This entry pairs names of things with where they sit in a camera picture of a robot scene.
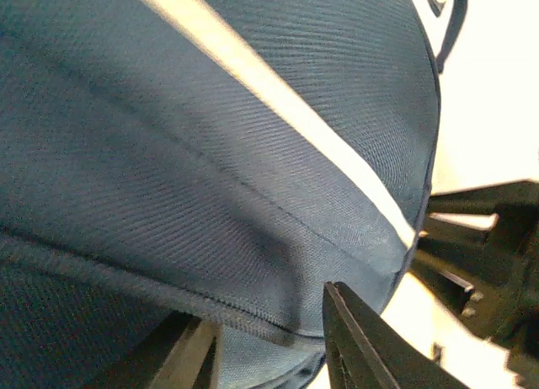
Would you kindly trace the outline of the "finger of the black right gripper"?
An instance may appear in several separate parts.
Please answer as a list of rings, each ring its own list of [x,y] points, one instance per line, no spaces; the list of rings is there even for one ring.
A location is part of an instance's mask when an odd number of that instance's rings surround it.
[[[432,195],[427,207],[425,229],[452,226],[449,221],[431,217],[431,214],[477,215],[496,214],[496,229],[526,229],[538,218],[538,182],[516,181],[478,189]]]
[[[470,304],[501,286],[488,235],[456,224],[424,226],[411,271],[453,313],[467,313]]]

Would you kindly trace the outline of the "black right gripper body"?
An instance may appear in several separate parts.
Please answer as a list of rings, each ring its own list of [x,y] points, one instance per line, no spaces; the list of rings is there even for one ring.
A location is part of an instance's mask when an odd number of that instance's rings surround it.
[[[538,300],[529,297],[536,289],[538,209],[505,205],[496,214],[484,244],[465,260],[474,290],[462,321],[479,338],[512,348],[538,319]]]

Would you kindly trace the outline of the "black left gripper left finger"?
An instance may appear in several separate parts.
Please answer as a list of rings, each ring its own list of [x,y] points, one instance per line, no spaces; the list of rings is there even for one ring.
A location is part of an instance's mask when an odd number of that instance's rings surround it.
[[[216,388],[221,326],[173,312],[124,358],[96,376],[92,388]]]

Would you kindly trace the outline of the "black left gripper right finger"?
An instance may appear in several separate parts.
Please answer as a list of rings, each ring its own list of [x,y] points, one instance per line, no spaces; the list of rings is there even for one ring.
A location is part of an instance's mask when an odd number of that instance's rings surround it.
[[[345,283],[323,289],[323,329],[332,388],[464,388],[399,336]]]

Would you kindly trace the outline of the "navy blue student backpack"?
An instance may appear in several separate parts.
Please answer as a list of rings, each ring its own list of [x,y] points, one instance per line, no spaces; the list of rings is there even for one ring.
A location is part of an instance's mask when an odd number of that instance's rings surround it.
[[[382,312],[430,196],[413,0],[1,0],[1,385],[136,388],[162,323],[220,388],[305,388],[323,286]]]

